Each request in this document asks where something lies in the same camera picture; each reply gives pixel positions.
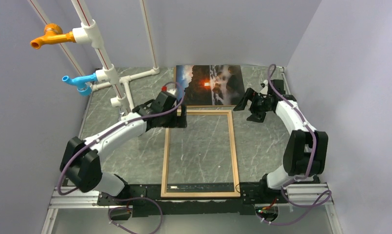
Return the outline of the sunset landscape photo print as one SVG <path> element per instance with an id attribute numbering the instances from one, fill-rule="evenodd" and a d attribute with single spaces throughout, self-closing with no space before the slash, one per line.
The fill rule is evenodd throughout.
<path id="1" fill-rule="evenodd" d="M 239 65 L 177 65 L 174 71 L 189 107 L 233 106 L 245 94 Z"/>

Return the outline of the clear acrylic glass sheet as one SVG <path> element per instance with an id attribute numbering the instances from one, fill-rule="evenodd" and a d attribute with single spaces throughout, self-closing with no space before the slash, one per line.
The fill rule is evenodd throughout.
<path id="1" fill-rule="evenodd" d="M 168 138 L 167 193 L 234 192 L 229 114 L 188 114 Z"/>

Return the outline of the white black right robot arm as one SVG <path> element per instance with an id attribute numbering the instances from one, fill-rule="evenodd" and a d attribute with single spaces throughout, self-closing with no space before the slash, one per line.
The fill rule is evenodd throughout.
<path id="1" fill-rule="evenodd" d="M 242 111 L 250 102 L 248 121 L 263 123 L 267 113 L 275 113 L 284 123 L 289 140 L 285 148 L 282 165 L 263 179 L 258 188 L 258 197 L 270 202 L 276 197 L 276 189 L 293 182 L 320 175 L 325 169 L 328 135 L 312 126 L 299 109 L 296 98 L 287 94 L 282 80 L 266 80 L 262 90 L 248 88 L 234 111 Z"/>

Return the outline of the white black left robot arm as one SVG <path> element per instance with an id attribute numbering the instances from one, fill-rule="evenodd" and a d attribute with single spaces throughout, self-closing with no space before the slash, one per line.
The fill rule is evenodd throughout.
<path id="1" fill-rule="evenodd" d="M 186 107 L 177 88 L 163 87 L 156 99 L 136 106 L 125 118 L 85 139 L 71 138 L 61 161 L 58 185 L 68 178 L 81 192 L 92 190 L 110 195 L 122 205 L 131 197 L 130 185 L 122 177 L 102 171 L 105 157 L 122 144 L 153 128 L 185 128 Z"/>

